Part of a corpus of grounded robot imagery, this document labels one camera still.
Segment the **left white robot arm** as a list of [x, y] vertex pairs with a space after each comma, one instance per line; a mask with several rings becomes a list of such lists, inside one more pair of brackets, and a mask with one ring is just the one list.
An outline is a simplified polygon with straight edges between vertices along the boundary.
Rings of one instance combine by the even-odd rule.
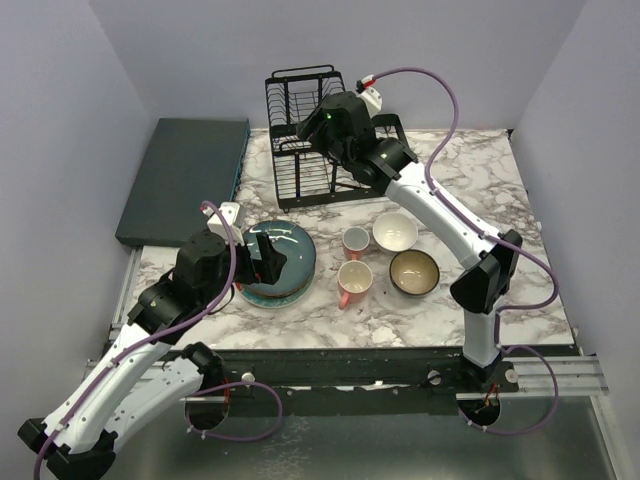
[[212, 313], [234, 284], [279, 280], [287, 262], [265, 233], [258, 258], [242, 242], [203, 230], [179, 250], [174, 267], [144, 290], [128, 321], [78, 389], [44, 418], [28, 419], [19, 438], [58, 479], [100, 479], [132, 434], [179, 398], [228, 394], [222, 360], [201, 342], [185, 347], [158, 378], [143, 374], [182, 335]]

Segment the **printed salmon coffee mug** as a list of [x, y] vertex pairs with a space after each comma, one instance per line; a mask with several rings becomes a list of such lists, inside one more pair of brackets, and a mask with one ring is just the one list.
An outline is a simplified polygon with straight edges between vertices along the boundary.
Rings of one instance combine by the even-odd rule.
[[350, 227], [342, 234], [342, 246], [347, 260], [360, 260], [370, 245], [369, 233], [362, 227]]

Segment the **white bowl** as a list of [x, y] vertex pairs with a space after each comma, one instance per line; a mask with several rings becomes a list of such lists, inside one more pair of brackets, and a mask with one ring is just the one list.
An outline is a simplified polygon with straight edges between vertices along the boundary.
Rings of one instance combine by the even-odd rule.
[[386, 254], [396, 254], [411, 249], [418, 239], [418, 228], [401, 213], [384, 213], [372, 227], [374, 241]]

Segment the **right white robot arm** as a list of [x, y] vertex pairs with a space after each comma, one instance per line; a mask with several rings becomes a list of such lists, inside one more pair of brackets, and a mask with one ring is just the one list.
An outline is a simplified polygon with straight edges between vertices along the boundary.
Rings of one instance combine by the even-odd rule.
[[483, 391], [496, 380], [502, 357], [497, 308], [509, 290], [522, 238], [473, 216], [426, 176], [405, 141], [378, 136], [379, 104], [378, 93], [328, 95], [297, 124], [296, 134], [357, 182], [405, 208], [459, 261], [463, 272], [450, 292], [464, 312], [460, 379], [467, 389]]

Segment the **black wire dish rack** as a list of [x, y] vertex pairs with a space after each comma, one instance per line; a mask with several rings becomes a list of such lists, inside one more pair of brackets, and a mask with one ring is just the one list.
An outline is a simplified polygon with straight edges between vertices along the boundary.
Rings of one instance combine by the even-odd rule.
[[382, 113], [367, 76], [353, 91], [331, 65], [280, 69], [265, 81], [278, 206], [381, 196], [416, 162], [399, 117]]

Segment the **plain pink mug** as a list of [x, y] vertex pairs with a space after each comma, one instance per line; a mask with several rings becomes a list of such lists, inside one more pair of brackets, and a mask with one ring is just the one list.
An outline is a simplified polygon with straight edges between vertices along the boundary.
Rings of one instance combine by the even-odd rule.
[[339, 308], [344, 310], [367, 296], [373, 283], [373, 273], [364, 262], [350, 260], [340, 267], [337, 282], [340, 294]]

